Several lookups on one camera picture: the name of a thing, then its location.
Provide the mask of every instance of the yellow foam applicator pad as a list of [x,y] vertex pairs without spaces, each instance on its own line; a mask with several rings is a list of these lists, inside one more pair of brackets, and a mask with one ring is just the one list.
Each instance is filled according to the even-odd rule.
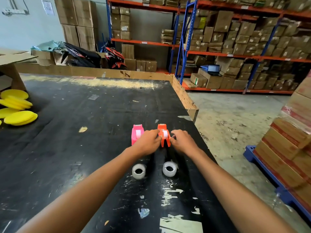
[[20,110],[16,110],[16,109],[12,109],[12,108],[4,108],[4,109],[0,109],[0,119],[4,119],[5,117],[19,112]]
[[18,106],[16,104],[12,104],[6,100],[0,100],[0,104],[4,105],[6,107],[12,108],[12,109],[16,109],[16,110],[25,110],[25,107]]
[[22,90],[17,90],[17,89],[8,89],[8,90],[3,91],[0,94],[1,99],[5,99],[8,96],[15,96],[15,97],[18,97],[24,100],[29,97],[27,92],[22,91]]
[[31,111],[19,111],[13,113],[4,119],[7,124],[16,124],[25,122],[33,117],[34,113]]
[[20,107],[24,107],[26,109],[29,109],[30,107],[32,107],[31,102],[15,97],[15,96],[8,96],[7,98],[5,98],[5,100],[12,104],[18,105]]
[[21,123],[14,123],[12,124],[13,126],[21,126],[21,125],[26,125],[26,124],[29,124],[33,121],[35,121],[37,119],[38,115],[36,113],[34,113],[33,117],[24,121],[24,122],[21,122]]

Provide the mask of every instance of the wall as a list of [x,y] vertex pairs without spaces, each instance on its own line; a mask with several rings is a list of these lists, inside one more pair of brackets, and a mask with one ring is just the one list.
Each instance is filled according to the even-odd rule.
[[[22,0],[14,0],[18,9],[26,9]],[[0,14],[0,47],[28,50],[30,47],[50,40],[64,41],[63,31],[59,23],[55,2],[51,1],[53,15],[47,15],[41,0],[25,0],[29,15],[5,16]],[[96,2],[99,19],[99,33],[107,38],[108,23],[105,0],[92,0]],[[7,0],[0,0],[0,7],[9,8]],[[132,39],[160,42],[161,31],[171,28],[173,14],[156,11],[131,9]],[[155,58],[158,67],[165,68],[168,47],[135,44],[135,58]]]

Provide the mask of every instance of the orange tape dispenser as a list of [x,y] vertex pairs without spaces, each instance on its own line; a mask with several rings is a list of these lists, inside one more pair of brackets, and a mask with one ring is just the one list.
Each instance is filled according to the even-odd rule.
[[167,142],[167,146],[171,146],[171,142],[169,139],[171,138],[169,131],[166,129],[166,124],[158,124],[158,129],[160,132],[158,133],[159,136],[162,136],[161,146],[164,147],[164,140]]

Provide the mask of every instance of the paper notice on wall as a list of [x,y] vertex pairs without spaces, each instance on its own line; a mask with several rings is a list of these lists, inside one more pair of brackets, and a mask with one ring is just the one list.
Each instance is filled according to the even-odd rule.
[[50,1],[46,1],[46,0],[41,0],[41,1],[43,4],[43,8],[45,10],[45,13],[47,15],[54,15],[52,3]]

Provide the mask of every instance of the laptop screen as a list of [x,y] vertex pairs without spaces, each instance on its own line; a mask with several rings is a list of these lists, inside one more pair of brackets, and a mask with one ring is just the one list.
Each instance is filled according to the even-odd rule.
[[219,65],[208,65],[209,72],[219,73]]

